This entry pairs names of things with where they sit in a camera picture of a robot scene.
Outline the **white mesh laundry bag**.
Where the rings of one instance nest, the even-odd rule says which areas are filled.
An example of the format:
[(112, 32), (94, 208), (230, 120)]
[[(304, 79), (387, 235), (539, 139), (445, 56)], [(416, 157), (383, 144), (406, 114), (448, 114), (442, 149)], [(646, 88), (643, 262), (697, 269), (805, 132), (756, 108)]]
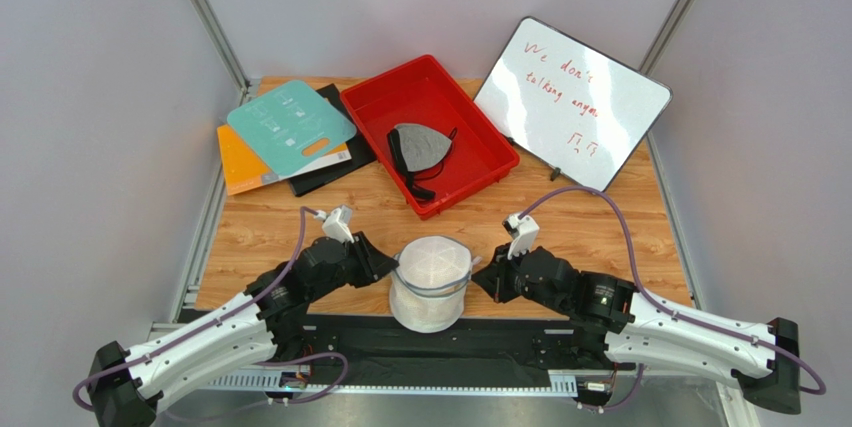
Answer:
[(389, 308), (405, 328), (444, 331), (461, 317), (473, 268), (481, 261), (463, 243), (434, 235), (409, 242), (391, 272)]

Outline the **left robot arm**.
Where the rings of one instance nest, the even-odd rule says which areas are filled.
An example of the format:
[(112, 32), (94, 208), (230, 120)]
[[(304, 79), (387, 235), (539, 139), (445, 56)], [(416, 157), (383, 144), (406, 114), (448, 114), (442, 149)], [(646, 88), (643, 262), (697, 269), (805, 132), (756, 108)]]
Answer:
[(311, 361), (303, 327), (309, 306), (345, 286), (370, 286), (398, 265), (362, 232), (346, 241), (320, 237), (180, 329), (129, 348), (102, 346), (81, 389), (99, 425), (150, 426), (179, 399), (234, 370)]

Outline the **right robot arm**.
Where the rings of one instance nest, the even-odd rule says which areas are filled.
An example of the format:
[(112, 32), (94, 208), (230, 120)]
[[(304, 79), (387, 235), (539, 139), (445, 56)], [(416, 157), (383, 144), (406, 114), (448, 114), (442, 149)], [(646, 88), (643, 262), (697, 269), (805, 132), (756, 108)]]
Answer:
[(698, 311), (630, 281), (581, 272), (542, 247), (512, 257), (500, 246), (472, 281), (497, 303), (524, 298), (567, 317), (569, 338), (544, 345), (545, 360), (559, 367), (677, 370), (737, 387), (765, 410), (801, 412), (799, 367), (790, 358), (798, 326), (787, 319), (748, 323)]

